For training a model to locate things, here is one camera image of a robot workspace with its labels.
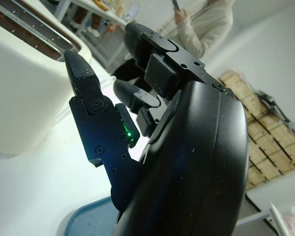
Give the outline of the person's bare hand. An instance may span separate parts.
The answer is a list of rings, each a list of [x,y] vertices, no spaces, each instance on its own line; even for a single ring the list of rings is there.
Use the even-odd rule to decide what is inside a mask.
[[[174,18],[175,18],[176,24],[179,24],[180,22],[185,20],[187,18],[187,16],[188,15],[187,15],[185,8],[182,8],[180,10],[178,10],[177,8],[174,8]]]

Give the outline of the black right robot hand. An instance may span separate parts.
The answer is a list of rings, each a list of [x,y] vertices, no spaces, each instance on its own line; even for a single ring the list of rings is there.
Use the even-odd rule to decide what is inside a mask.
[[[230,236],[247,185],[242,103],[178,43],[138,23],[124,43],[151,95],[114,82],[105,96],[91,66],[64,53],[69,105],[88,161],[104,166],[111,195],[77,210],[68,236]]]

